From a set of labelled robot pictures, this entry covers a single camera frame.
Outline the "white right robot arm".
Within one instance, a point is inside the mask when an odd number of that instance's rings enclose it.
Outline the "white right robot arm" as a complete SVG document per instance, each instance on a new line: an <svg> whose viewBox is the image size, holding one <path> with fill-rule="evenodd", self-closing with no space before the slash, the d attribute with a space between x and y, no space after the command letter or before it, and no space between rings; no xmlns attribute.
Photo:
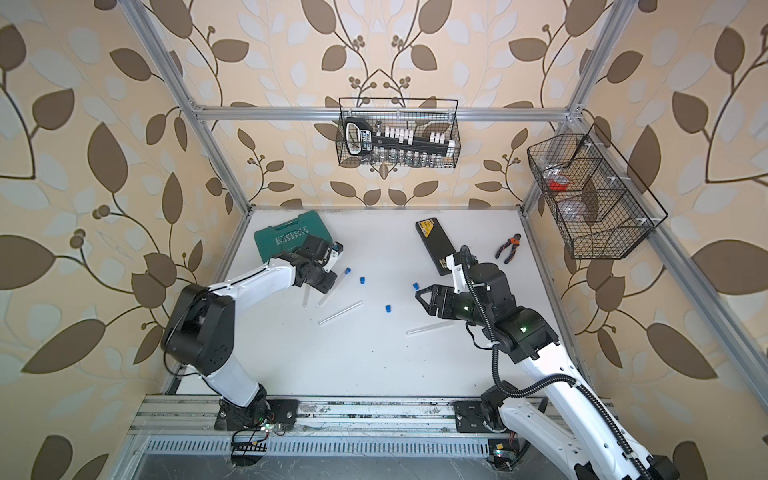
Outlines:
<svg viewBox="0 0 768 480"><path fill-rule="evenodd" d="M450 285L416 292L430 316L481 329L491 352L491 427L517 433L569 479L678 479L580 374L555 330L521 306L493 263L458 264Z"/></svg>

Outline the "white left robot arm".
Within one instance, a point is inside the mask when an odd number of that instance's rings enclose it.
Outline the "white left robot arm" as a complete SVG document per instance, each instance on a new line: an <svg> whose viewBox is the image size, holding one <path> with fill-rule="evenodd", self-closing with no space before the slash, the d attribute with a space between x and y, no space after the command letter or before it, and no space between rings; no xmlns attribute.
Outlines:
<svg viewBox="0 0 768 480"><path fill-rule="evenodd" d="M261 429L271 420L266 389L235 355L237 316L291 287L307 285L328 293L337 279L332 268L343 250L337 241L308 235L300 246L245 274L210 286L193 283L182 290L160 346L219 395L229 430Z"/></svg>

